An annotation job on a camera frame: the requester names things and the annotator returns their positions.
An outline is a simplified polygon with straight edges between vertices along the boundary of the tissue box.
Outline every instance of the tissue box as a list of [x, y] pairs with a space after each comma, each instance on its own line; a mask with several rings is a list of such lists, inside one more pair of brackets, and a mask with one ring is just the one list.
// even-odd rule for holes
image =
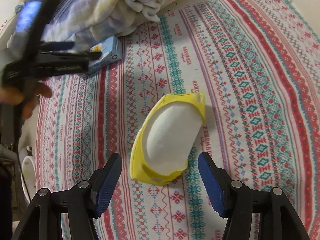
[[95, 61], [89, 63], [88, 71], [85, 75], [90, 75], [102, 67], [110, 65], [113, 62], [121, 60], [122, 58], [122, 44], [115, 36], [111, 36], [106, 40], [98, 43], [91, 49], [90, 52], [102, 52], [102, 56]]

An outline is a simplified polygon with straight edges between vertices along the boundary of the bedsheet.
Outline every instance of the bedsheet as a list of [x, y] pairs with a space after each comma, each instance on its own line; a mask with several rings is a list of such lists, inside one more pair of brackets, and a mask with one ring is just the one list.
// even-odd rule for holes
[[[82, 79], [52, 78], [37, 128], [37, 186], [65, 190], [113, 152], [123, 170], [100, 239], [221, 239], [197, 169], [208, 151], [232, 179], [281, 187], [319, 239], [319, 39], [286, 0], [210, 0], [170, 10], [122, 38], [123, 60]], [[206, 94], [187, 170], [164, 187], [129, 176], [132, 145], [162, 95]], [[251, 238], [258, 236], [257, 214]], [[68, 219], [62, 217], [65, 239]]]

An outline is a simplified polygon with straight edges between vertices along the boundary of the metal screw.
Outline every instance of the metal screw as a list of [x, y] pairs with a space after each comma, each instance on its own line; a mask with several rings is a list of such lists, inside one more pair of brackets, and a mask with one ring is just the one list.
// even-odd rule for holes
[[273, 190], [273, 193], [280, 196], [282, 195], [282, 189], [278, 188], [278, 187], [275, 187]]
[[42, 188], [38, 192], [39, 196], [45, 196], [45, 195], [47, 195], [47, 193], [48, 193], [48, 190], [46, 188]]
[[240, 188], [240, 187], [242, 187], [242, 182], [239, 181], [239, 180], [233, 180], [233, 181], [231, 182], [231, 185], [232, 185], [233, 187]]
[[79, 188], [86, 188], [88, 186], [89, 186], [89, 182], [86, 180], [83, 180], [83, 181], [79, 182], [79, 184], [78, 184]]

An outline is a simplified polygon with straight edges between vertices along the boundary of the mattress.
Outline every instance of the mattress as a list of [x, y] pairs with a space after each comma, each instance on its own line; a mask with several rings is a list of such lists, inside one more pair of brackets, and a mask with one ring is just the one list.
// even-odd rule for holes
[[[287, 0], [189, 0], [121, 38], [123, 60], [83, 79], [51, 78], [37, 127], [38, 188], [71, 188], [113, 152], [123, 170], [100, 239], [221, 239], [197, 158], [250, 188], [281, 187], [319, 239], [319, 39]], [[187, 170], [159, 187], [132, 180], [132, 145], [167, 93], [206, 94], [206, 123]], [[70, 239], [68, 219], [62, 219]], [[258, 236], [259, 215], [252, 219]]]

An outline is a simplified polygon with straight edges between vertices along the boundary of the finger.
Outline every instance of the finger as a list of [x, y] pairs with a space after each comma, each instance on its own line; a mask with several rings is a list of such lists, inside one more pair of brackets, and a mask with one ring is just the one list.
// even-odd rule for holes
[[18, 105], [23, 101], [22, 93], [15, 87], [0, 87], [0, 103]]
[[43, 95], [44, 97], [46, 98], [50, 98], [52, 97], [52, 91], [51, 89], [46, 85], [46, 84], [43, 84], [43, 83], [38, 83], [38, 87], [36, 88], [36, 95]]
[[21, 113], [21, 118], [23, 120], [28, 119], [32, 116], [32, 111], [36, 107], [36, 102], [36, 97], [33, 97], [32, 100], [25, 104]]

